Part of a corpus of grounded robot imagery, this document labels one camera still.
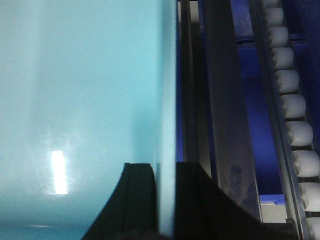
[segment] metal bar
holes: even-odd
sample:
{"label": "metal bar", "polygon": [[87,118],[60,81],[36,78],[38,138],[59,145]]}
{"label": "metal bar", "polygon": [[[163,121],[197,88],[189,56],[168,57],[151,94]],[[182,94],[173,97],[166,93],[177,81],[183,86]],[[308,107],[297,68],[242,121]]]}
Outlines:
{"label": "metal bar", "polygon": [[203,0],[211,125],[219,187],[261,220],[255,163],[229,0]]}
{"label": "metal bar", "polygon": [[181,0],[182,109],[184,118],[184,156],[187,162],[199,161],[197,110],[194,82],[190,0]]}
{"label": "metal bar", "polygon": [[265,88],[274,142],[279,157],[282,186],[286,196],[287,215],[288,218],[294,220],[299,239],[308,240],[306,213],[301,201],[299,180],[294,170],[286,121],[282,115],[280,95],[276,86],[276,76],[268,42],[266,22],[263,17],[262,4],[257,0],[249,0],[249,5],[251,8],[251,22],[255,43],[260,59],[262,82]]}

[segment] white roller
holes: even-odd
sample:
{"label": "white roller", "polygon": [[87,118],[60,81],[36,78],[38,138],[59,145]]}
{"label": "white roller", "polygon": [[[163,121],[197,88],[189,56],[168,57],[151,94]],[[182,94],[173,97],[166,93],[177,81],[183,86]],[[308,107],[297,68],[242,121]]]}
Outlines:
{"label": "white roller", "polygon": [[271,50],[275,70],[290,69],[294,63],[294,51],[290,47],[275,47]]}
{"label": "white roller", "polygon": [[284,11],[280,7],[266,7],[264,9],[266,26],[282,26],[284,22]]}
{"label": "white roller", "polygon": [[290,144],[293,147],[308,146],[312,143],[313,132],[306,121],[288,121],[286,123]]}
{"label": "white roller", "polygon": [[269,8],[269,7],[277,7],[279,4],[279,0],[261,0],[262,7]]}
{"label": "white roller", "polygon": [[320,159],[315,151],[297,150],[292,155],[299,178],[312,178],[320,174]]}
{"label": "white roller", "polygon": [[304,210],[307,212],[320,212],[320,183],[299,183]]}
{"label": "white roller", "polygon": [[271,26],[268,28],[270,47],[285,47],[289,39],[289,31],[285,26]]}
{"label": "white roller", "polygon": [[295,92],[299,87],[299,75],[295,70],[279,70],[275,72],[278,90],[281,94]]}
{"label": "white roller", "polygon": [[306,112],[306,101],[300,94],[282,95],[282,109],[287,119],[301,118]]}
{"label": "white roller", "polygon": [[320,217],[307,217],[309,235],[312,240],[320,240]]}

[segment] light blue panel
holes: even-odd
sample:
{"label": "light blue panel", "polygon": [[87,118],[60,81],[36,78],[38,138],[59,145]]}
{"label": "light blue panel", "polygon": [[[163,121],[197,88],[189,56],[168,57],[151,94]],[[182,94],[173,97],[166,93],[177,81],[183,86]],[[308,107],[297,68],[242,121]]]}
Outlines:
{"label": "light blue panel", "polygon": [[158,166],[172,233],[175,9],[0,1],[0,239],[80,238],[128,162]]}

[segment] black plastic part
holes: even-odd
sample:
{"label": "black plastic part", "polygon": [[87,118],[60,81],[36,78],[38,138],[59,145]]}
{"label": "black plastic part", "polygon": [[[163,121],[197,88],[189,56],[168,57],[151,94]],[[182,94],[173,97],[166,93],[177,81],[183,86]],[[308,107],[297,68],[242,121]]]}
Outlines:
{"label": "black plastic part", "polygon": [[107,240],[131,231],[156,232],[156,209],[151,166],[126,163],[112,196],[82,240]]}
{"label": "black plastic part", "polygon": [[271,227],[274,226],[263,225],[238,207],[198,163],[177,163],[176,240],[295,240],[297,237],[293,231],[282,233]]}
{"label": "black plastic part", "polygon": [[287,219],[287,223],[264,223],[266,227],[279,233],[292,236],[292,240],[298,240],[298,233],[293,219]]}

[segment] gray metal strip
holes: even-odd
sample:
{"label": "gray metal strip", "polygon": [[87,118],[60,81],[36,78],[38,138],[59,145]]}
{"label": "gray metal strip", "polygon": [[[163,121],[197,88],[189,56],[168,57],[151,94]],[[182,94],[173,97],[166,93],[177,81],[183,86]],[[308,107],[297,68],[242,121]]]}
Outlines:
{"label": "gray metal strip", "polygon": [[202,2],[217,182],[234,202],[261,220],[231,4]]}

